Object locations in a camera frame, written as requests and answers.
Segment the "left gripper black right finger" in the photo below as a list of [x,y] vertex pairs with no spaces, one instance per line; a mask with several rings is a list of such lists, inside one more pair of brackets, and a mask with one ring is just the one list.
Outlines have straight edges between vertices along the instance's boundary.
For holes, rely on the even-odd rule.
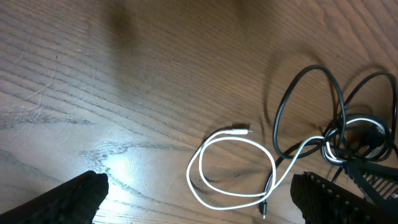
[[397,224],[396,209],[370,203],[313,172],[295,174],[290,195],[306,223]]

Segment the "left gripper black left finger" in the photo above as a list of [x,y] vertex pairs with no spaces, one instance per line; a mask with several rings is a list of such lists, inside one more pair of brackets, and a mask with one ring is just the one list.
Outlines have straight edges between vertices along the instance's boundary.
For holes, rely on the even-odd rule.
[[108,191],[108,176],[89,170],[2,213],[1,223],[92,223]]

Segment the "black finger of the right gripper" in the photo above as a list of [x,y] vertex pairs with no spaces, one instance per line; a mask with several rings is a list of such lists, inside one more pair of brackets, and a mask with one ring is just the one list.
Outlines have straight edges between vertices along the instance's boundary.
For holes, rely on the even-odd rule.
[[379,207],[397,207],[397,169],[362,160],[344,164],[345,173]]

